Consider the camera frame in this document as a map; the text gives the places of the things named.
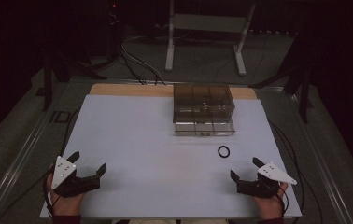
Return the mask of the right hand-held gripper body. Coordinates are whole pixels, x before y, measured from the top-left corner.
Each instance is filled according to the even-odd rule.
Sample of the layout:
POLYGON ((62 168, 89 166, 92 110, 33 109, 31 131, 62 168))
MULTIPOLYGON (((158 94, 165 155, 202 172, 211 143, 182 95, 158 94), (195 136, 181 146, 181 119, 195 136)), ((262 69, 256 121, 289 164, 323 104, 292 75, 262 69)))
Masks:
POLYGON ((297 181, 272 162, 259 167, 257 179, 242 180, 236 177, 237 192, 245 195, 270 199, 277 195, 281 183, 296 185, 297 181))

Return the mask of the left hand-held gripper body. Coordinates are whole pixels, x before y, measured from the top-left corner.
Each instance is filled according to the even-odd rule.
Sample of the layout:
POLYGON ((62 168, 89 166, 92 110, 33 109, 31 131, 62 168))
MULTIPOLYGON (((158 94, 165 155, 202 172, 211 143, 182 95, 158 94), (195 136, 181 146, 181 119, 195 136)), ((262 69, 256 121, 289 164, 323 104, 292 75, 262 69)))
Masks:
POLYGON ((100 188, 100 178, 95 175, 77 177, 77 166, 58 156, 54 165, 51 188, 64 197, 74 197, 100 188))

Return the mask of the person's right hand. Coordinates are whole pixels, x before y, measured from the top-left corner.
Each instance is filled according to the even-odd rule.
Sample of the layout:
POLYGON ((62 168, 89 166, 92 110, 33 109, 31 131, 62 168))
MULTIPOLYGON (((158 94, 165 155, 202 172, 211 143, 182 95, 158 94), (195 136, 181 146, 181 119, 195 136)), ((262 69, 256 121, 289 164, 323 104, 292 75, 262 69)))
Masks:
POLYGON ((287 183, 281 182, 277 190, 277 194, 272 198, 253 198, 259 210, 261 220, 270 220, 283 217, 285 209, 283 197, 288 186, 289 185, 287 183))

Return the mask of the person's left hand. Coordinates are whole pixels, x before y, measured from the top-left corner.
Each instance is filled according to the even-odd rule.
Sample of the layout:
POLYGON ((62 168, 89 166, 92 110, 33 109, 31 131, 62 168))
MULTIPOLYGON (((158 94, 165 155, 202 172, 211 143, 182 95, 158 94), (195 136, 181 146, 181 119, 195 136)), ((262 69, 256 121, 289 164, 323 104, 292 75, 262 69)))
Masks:
POLYGON ((82 202, 85 195, 64 198, 56 194, 51 188, 53 174, 47 177, 47 189, 49 191, 52 211, 54 216, 79 216, 82 202))

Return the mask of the clear plastic drawer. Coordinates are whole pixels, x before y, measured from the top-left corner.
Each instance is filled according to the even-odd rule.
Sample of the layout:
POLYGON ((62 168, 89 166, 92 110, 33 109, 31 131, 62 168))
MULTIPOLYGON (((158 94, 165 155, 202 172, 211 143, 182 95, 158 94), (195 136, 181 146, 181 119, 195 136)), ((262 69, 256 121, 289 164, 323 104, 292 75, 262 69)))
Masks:
POLYGON ((178 136, 230 136, 235 133, 231 122, 177 122, 175 135, 178 136))

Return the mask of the black tripod stand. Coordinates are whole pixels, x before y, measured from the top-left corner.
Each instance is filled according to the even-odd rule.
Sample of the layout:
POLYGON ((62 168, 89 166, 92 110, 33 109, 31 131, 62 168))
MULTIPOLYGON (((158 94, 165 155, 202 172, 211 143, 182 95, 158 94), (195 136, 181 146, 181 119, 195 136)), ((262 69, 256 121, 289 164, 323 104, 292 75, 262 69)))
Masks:
POLYGON ((44 87, 42 95, 44 96, 43 110, 47 111, 52 103, 52 75, 55 75, 61 82, 69 80, 70 76, 62 69, 64 64, 70 65, 72 68, 82 72, 85 76, 93 79, 105 80, 105 77, 99 76, 91 69, 81 65, 76 60, 66 56, 61 51, 53 46, 43 48, 43 72, 44 72, 44 87))
POLYGON ((307 107, 308 93, 310 85, 311 65, 313 53, 310 47, 310 35, 305 31, 299 31, 294 37, 290 48, 282 61, 277 72, 258 83, 250 84, 253 89, 261 89, 279 79, 288 77, 288 81, 283 87, 286 94, 295 94, 300 90, 299 115, 304 123, 308 122, 307 107))

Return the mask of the smoky transparent drawer box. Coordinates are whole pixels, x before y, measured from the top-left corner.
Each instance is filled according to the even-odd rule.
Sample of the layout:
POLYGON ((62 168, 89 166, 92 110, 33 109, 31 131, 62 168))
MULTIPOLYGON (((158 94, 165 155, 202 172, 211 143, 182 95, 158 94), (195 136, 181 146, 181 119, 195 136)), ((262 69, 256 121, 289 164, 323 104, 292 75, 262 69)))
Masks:
POLYGON ((173 122, 229 123, 235 109, 225 84, 175 84, 173 122))

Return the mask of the white metal stand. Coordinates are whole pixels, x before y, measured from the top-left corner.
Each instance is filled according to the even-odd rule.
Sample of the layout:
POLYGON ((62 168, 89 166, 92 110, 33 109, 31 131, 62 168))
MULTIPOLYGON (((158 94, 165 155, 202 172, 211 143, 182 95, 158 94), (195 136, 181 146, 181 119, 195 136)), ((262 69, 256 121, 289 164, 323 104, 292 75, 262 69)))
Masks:
POLYGON ((251 4, 245 17, 226 17, 211 15, 193 15, 175 13, 175 0, 169 0, 169 22, 168 22, 168 47, 165 58, 165 70, 172 71, 174 64, 174 31, 193 30, 193 31, 212 31, 225 33, 239 33, 240 40, 233 47, 234 58, 240 76, 247 74, 242 50, 245 44, 247 33, 256 8, 251 4))

